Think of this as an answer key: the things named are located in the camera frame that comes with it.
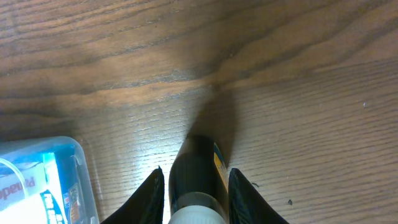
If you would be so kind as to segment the white toothpaste box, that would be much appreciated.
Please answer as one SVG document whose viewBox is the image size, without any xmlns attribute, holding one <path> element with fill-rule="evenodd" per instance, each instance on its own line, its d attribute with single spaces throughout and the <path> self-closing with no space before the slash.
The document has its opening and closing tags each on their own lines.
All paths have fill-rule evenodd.
<svg viewBox="0 0 398 224">
<path fill-rule="evenodd" d="M 40 193 L 46 189 L 42 163 L 21 170 L 24 182 L 1 166 L 1 224 L 46 223 Z"/>
</svg>

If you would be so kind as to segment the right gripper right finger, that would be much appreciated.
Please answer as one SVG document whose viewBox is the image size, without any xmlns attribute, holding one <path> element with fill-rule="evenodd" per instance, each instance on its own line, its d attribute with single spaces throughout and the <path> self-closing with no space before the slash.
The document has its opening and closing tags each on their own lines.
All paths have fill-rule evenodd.
<svg viewBox="0 0 398 224">
<path fill-rule="evenodd" d="M 229 173 L 229 222 L 232 224 L 289 224 L 259 194 L 243 173 Z"/>
</svg>

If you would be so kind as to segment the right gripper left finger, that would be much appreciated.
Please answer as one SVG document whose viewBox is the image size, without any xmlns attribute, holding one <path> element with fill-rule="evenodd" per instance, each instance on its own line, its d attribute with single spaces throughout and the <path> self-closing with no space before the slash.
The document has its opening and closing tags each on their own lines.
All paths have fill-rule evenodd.
<svg viewBox="0 0 398 224">
<path fill-rule="evenodd" d="M 128 200 L 101 224 L 162 224 L 165 180 L 156 168 Z"/>
</svg>

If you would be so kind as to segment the black bottle white cap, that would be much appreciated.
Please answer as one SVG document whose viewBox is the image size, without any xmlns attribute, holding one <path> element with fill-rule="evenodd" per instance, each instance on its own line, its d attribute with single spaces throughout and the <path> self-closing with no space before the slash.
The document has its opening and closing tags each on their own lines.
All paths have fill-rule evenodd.
<svg viewBox="0 0 398 224">
<path fill-rule="evenodd" d="M 214 140 L 186 138 L 170 170 L 169 202 L 170 223 L 229 222 L 227 170 Z"/>
</svg>

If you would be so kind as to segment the blue KoolFever box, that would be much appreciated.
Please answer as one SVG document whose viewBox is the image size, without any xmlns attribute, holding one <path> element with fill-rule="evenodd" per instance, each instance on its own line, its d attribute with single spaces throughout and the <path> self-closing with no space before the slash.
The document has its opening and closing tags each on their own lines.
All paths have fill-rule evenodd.
<svg viewBox="0 0 398 224">
<path fill-rule="evenodd" d="M 44 151 L 16 157 L 1 158 L 1 166 L 10 168 L 24 182 L 21 170 L 42 163 L 45 172 L 46 189 L 40 193 L 44 204 L 46 223 L 71 223 L 67 217 L 67 207 L 70 196 L 66 191 L 66 184 L 62 181 L 61 168 L 58 166 L 55 152 Z"/>
</svg>

